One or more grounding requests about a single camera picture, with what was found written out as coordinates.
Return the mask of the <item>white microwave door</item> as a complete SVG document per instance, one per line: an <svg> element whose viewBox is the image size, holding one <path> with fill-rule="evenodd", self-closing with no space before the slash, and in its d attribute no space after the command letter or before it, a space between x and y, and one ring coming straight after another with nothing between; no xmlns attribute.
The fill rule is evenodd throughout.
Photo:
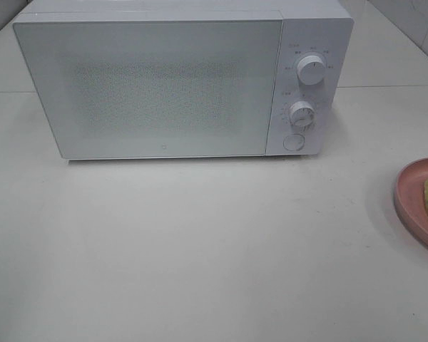
<svg viewBox="0 0 428 342"><path fill-rule="evenodd" d="M14 27L68 160L263 155L280 21Z"/></svg>

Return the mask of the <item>white timer knob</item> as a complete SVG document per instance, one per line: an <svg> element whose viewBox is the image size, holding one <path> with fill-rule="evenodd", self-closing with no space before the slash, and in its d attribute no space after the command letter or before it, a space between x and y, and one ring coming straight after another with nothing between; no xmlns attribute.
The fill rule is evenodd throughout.
<svg viewBox="0 0 428 342"><path fill-rule="evenodd" d="M293 126L305 128L313 123L315 110L309 102L300 100L290 106L289 117Z"/></svg>

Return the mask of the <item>upper white power knob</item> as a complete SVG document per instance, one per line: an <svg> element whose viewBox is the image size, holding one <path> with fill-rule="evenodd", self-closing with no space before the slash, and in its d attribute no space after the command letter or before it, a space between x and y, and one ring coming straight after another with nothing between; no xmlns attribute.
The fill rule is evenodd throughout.
<svg viewBox="0 0 428 342"><path fill-rule="evenodd" d="M297 77L306 86L320 83L326 72L325 58L318 53L305 54L296 64Z"/></svg>

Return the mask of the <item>white microwave oven body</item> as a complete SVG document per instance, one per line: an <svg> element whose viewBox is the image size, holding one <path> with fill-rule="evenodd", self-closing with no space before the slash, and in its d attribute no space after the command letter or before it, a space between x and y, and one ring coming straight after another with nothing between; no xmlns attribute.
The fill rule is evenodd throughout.
<svg viewBox="0 0 428 342"><path fill-rule="evenodd" d="M32 1L16 17L13 29L26 23L204 21L282 24L265 153L215 157L317 154L354 26L353 18L338 1ZM296 64L307 53L325 58L325 77L316 85L304 85L297 77ZM313 123L305 128L293 126L289 117L290 106L300 100L315 110ZM283 147L284 138L291 134L305 137L303 149L288 151Z"/></svg>

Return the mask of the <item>pink round plate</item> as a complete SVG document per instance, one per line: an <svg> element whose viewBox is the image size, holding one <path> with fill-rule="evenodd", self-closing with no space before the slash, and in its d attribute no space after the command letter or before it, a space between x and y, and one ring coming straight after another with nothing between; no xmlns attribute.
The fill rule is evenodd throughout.
<svg viewBox="0 0 428 342"><path fill-rule="evenodd" d="M394 206L403 225L428 247L428 213L424 201L424 183L428 180L428 157L406 165L394 186Z"/></svg>

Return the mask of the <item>round white door button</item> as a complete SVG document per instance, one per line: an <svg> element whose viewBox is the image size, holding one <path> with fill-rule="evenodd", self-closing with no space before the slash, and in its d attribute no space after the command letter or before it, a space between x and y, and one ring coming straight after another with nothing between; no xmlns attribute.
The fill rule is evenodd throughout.
<svg viewBox="0 0 428 342"><path fill-rule="evenodd" d="M291 134L284 138L283 147L288 151L299 151L305 145L305 137L301 134Z"/></svg>

